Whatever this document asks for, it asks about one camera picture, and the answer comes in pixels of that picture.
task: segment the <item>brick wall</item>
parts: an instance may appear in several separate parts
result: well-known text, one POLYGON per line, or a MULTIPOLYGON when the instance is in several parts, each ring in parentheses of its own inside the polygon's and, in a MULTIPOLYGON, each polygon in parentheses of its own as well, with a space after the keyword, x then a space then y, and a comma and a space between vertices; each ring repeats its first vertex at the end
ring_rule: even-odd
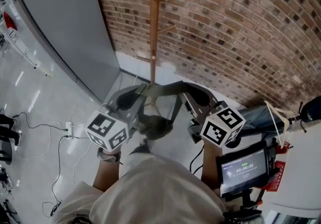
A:
MULTIPOLYGON (((149 54, 149 0, 100 0, 116 51, 149 54)), ((321 94, 321 0, 169 0, 157 61, 243 105, 321 94)))

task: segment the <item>black and white cube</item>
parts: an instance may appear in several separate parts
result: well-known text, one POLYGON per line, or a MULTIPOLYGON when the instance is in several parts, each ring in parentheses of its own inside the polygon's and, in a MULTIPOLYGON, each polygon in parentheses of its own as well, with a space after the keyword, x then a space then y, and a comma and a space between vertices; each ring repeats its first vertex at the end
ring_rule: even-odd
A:
POLYGON ((206 117, 201 136, 222 148, 237 137, 244 124, 242 115, 229 106, 206 117))
POLYGON ((129 138, 125 122, 97 110, 87 121, 85 131, 93 143, 109 152, 114 151, 129 138))

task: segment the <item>wristwatch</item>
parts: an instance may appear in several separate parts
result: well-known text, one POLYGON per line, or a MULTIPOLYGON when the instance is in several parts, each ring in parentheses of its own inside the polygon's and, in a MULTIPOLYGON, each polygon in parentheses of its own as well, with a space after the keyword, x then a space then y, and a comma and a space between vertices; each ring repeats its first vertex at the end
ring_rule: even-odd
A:
POLYGON ((110 154, 104 153, 103 150, 104 149, 102 147, 99 147, 98 151, 97 151, 97 157, 99 159, 101 159, 102 161, 104 161, 104 162, 119 162, 120 161, 120 152, 110 155, 110 154))

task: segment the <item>electrical outlet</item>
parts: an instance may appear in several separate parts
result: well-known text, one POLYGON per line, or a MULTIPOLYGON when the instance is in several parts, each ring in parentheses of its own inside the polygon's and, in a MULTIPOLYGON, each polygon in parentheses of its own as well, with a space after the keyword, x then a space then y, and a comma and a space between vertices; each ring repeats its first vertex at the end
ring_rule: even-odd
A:
POLYGON ((71 122, 66 122, 66 129, 68 129, 68 131, 66 131, 66 134, 68 135, 67 139, 73 139, 71 126, 72 126, 71 122))

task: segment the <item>digital timer display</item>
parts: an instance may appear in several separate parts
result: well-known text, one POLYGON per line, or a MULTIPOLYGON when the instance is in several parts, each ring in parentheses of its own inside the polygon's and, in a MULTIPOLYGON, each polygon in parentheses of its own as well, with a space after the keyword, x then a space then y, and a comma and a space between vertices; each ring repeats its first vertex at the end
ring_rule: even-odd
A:
POLYGON ((222 164, 223 192, 232 187, 245 183, 266 172, 264 150, 242 157, 240 159, 222 164))

